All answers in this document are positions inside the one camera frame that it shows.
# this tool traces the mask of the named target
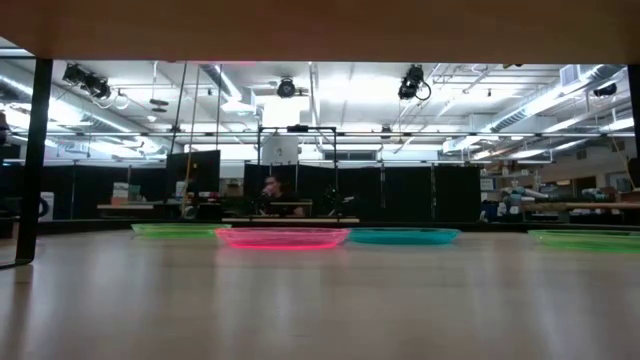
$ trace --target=pink tray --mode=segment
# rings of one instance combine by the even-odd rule
[[[349,229],[256,227],[216,229],[216,235],[239,248],[311,250],[332,248],[342,243],[349,235]]]

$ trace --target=teal tray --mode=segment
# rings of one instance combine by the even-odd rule
[[[354,228],[349,240],[385,245],[446,245],[451,244],[460,230],[435,228]]]

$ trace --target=spotlight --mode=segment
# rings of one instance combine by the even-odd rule
[[[380,130],[380,132],[391,132],[391,126],[389,125],[382,125],[382,130]],[[389,140],[391,139],[391,136],[380,136],[380,139],[382,140]]]
[[[108,99],[111,96],[111,88],[107,84],[108,79],[99,78],[92,73],[84,71],[77,64],[67,64],[62,80],[70,85],[79,86],[80,89],[97,99]]]
[[[423,84],[429,89],[429,95],[425,98],[420,98],[417,94],[420,86]],[[402,78],[402,83],[398,90],[398,97],[400,100],[410,100],[415,97],[422,101],[431,97],[431,87],[424,81],[424,71],[422,71],[421,65],[411,65],[407,71],[407,75]]]
[[[276,93],[283,99],[292,98],[296,94],[296,86],[293,85],[293,79],[283,78],[280,80]]]
[[[611,83],[607,86],[593,90],[593,95],[597,97],[611,96],[616,92],[618,92],[618,86],[616,85],[616,83]]]

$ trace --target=equipment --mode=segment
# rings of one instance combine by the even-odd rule
[[[70,85],[79,86],[80,89],[86,91],[96,99],[108,99],[111,96],[111,88],[107,84],[106,78],[99,78],[94,74],[80,69],[75,64],[67,64],[62,80]]]
[[[293,84],[293,79],[283,78],[280,80],[280,85],[278,85],[276,93],[283,99],[294,97],[296,94],[296,86]]]
[[[429,89],[429,95],[425,98],[420,98],[417,95],[422,85]],[[398,97],[400,100],[411,100],[415,97],[422,101],[428,100],[431,97],[431,87],[424,81],[422,65],[411,65],[407,71],[407,75],[402,78],[402,84],[400,84],[400,89],[398,90]]]

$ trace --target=man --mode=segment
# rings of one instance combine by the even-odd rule
[[[286,191],[286,186],[283,179],[279,175],[271,175],[265,180],[265,187],[262,190],[262,194],[267,197],[270,203],[279,202],[298,202],[298,197],[291,192]],[[267,206],[265,211],[262,211],[264,215],[279,215],[279,216],[294,216],[303,217],[304,209],[296,205],[277,205],[272,204]]]

